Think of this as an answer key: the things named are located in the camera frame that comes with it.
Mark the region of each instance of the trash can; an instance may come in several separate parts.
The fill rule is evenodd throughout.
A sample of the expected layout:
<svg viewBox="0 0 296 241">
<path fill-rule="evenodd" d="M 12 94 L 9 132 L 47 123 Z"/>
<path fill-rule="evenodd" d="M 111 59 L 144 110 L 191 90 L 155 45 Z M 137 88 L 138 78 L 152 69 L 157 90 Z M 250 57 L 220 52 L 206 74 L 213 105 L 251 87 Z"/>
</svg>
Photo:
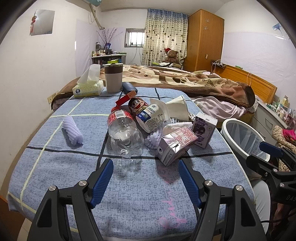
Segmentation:
<svg viewBox="0 0 296 241">
<path fill-rule="evenodd" d="M 248 178 L 250 180 L 261 178 L 259 174 L 247 167 L 246 159 L 253 154 L 269 161 L 270 155 L 259 149 L 259 144 L 264 141 L 263 137 L 251 126 L 235 118 L 223 122 L 221 134 L 233 150 Z"/>
</svg>

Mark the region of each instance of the brown teddy bear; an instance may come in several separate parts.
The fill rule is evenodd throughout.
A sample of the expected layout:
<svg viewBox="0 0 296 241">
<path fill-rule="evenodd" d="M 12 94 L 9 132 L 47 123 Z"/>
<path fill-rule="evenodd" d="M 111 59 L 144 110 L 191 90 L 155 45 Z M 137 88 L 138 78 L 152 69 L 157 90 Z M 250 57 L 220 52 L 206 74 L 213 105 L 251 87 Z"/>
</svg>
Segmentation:
<svg viewBox="0 0 296 241">
<path fill-rule="evenodd" d="M 180 60 L 177 57 L 178 51 L 174 51 L 174 50 L 171 50 L 170 48 L 166 48 L 165 53 L 167 54 L 167 57 L 165 58 L 165 60 L 163 62 L 175 63 L 175 64 L 180 65 Z"/>
</svg>

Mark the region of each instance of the small window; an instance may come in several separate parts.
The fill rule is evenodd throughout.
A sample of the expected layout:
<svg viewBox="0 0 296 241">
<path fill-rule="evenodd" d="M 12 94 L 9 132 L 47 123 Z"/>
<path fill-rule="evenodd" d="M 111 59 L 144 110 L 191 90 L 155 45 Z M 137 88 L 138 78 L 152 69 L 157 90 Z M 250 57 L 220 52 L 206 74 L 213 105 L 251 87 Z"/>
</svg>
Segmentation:
<svg viewBox="0 0 296 241">
<path fill-rule="evenodd" d="M 145 29 L 143 28 L 127 28 L 125 47 L 143 47 L 145 41 Z"/>
</svg>

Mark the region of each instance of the nightstand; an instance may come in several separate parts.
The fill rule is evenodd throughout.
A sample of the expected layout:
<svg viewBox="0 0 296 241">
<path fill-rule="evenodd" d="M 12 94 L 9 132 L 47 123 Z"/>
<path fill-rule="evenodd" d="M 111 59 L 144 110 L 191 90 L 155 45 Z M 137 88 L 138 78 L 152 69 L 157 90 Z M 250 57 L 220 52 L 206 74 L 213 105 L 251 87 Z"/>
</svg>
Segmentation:
<svg viewBox="0 0 296 241">
<path fill-rule="evenodd" d="M 258 102 L 258 108 L 251 120 L 250 125 L 258 131 L 264 140 L 272 145 L 276 144 L 276 140 L 272 138 L 272 130 L 278 125 L 286 129 L 287 124 L 277 115 L 276 112 L 269 109 L 261 101 Z"/>
</svg>

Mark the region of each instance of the red bottle label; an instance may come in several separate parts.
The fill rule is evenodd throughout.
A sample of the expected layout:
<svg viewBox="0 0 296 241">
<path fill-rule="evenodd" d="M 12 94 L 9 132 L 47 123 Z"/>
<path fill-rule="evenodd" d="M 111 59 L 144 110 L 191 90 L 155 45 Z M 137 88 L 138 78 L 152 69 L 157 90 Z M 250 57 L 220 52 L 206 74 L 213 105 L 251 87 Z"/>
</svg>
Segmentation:
<svg viewBox="0 0 296 241">
<path fill-rule="evenodd" d="M 126 110 L 117 110 L 117 111 L 114 111 L 113 113 L 111 113 L 109 116 L 108 116 L 108 121 L 107 121 L 107 124 L 108 124 L 108 127 L 111 125 L 111 123 L 116 120 L 116 119 L 119 119 L 121 117 L 128 117 L 128 118 L 132 118 L 131 114 L 128 113 Z"/>
</svg>

